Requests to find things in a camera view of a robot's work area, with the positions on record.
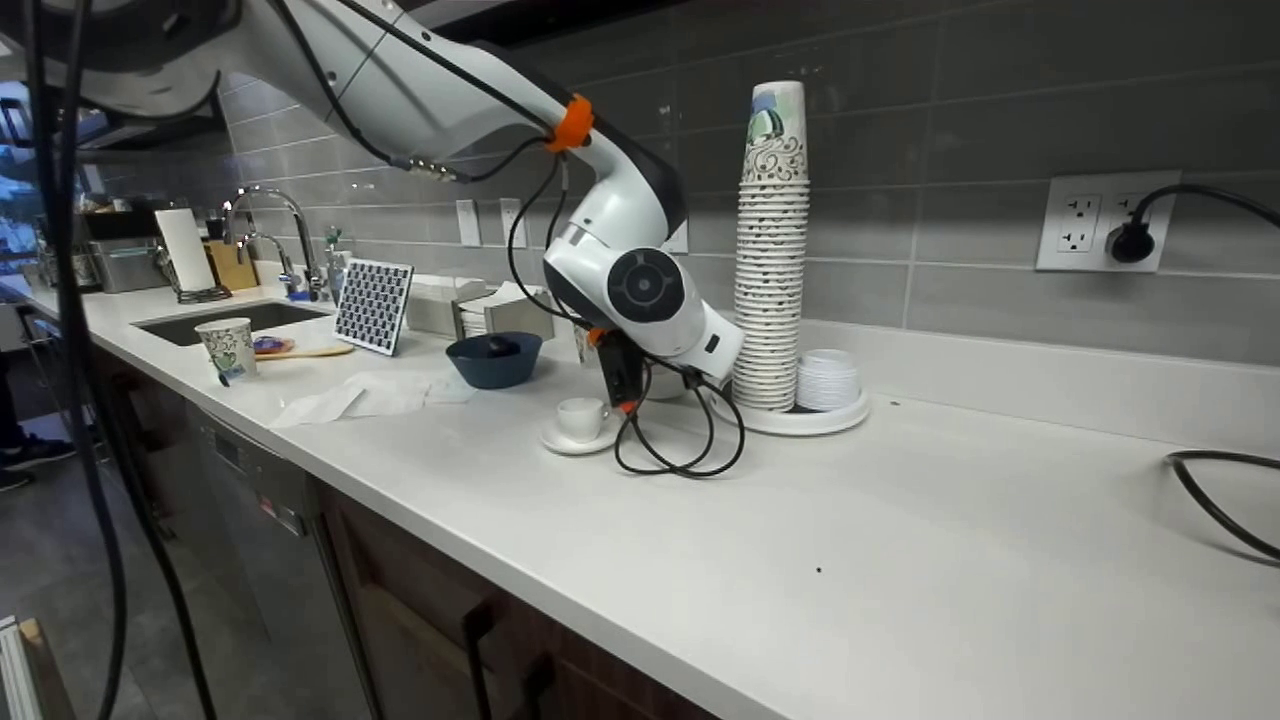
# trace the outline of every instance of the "white countertop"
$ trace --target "white countertop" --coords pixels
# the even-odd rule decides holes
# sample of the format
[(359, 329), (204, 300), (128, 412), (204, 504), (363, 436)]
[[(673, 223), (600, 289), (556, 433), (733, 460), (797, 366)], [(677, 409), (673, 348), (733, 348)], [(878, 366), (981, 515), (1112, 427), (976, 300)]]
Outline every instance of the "white countertop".
[[(1091, 420), (1091, 399), (1076, 388), (1054, 388), (1076, 396), (1060, 399), (1064, 424), (992, 412), (1007, 396), (968, 409), (919, 399), (903, 388), (913, 374), (889, 377), (903, 366), (882, 361), (889, 344), (916, 339), (895, 332), (878, 344), (866, 332), (854, 357), (882, 386), (866, 374), (874, 417), (861, 433), (750, 436), (739, 469), (691, 485), (634, 479), (610, 455), (565, 460), (539, 450), (547, 409), (600, 388), (571, 361), (547, 361), (516, 393), (464, 393), (442, 344), (411, 339), (400, 361), (359, 354), (269, 366), (221, 388), (204, 348), (130, 329), (177, 314), (204, 310), (177, 310), (168, 292), (87, 298), (103, 348), (714, 715), (1280, 713), (1280, 574), (1228, 557), (1232, 544), (1159, 469), (1170, 436), (1209, 445), (1223, 424), (1196, 433), (1196, 420), (1169, 420), (1169, 388), (1146, 370), (1174, 388), (1209, 377), (1240, 404), (1264, 396), (1273, 417), (1243, 417), (1240, 427), (1273, 427), (1240, 450), (1277, 436), (1280, 374), (1083, 354), (1083, 366), (1152, 386), (1162, 417), (1152, 420), (1154, 442), (1142, 442), (1067, 427)], [(331, 321), (308, 321), (277, 336), (329, 332)], [(919, 344), (955, 344), (955, 357), (976, 348), (935, 336)], [(1019, 357), (1004, 344), (984, 354), (996, 366)], [(438, 393), (419, 417), (269, 427), (288, 396), (331, 388), (354, 370), (424, 374)], [(1255, 476), (1243, 501), (1267, 507), (1280, 535), (1280, 490), (1264, 485), (1277, 479)]]

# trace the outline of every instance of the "dark cabinet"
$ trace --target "dark cabinet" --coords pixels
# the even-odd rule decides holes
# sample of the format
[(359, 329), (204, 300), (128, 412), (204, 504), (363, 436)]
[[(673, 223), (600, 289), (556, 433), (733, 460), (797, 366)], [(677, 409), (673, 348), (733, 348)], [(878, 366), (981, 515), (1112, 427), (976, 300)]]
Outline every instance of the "dark cabinet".
[(359, 504), (324, 520), (384, 720), (708, 715)]

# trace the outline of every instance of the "robotic arm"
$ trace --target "robotic arm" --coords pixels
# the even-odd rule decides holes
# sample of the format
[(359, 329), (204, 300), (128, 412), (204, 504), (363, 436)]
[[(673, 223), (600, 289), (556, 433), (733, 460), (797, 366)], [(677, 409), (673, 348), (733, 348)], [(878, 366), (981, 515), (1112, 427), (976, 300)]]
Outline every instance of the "robotic arm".
[[(189, 0), (221, 4), (206, 41), (151, 69), (87, 69), (85, 97), (130, 118), (173, 113), (217, 73), (277, 86), (335, 133), (402, 174), (450, 178), (447, 161), (505, 128), (552, 138), (571, 97), (496, 51), (450, 43), (384, 0)], [(684, 223), (673, 168), (594, 124), (568, 147), (594, 184), (543, 258), (547, 285), (578, 321), (620, 332), (640, 354), (723, 382), (739, 329), (698, 300), (661, 253)]]

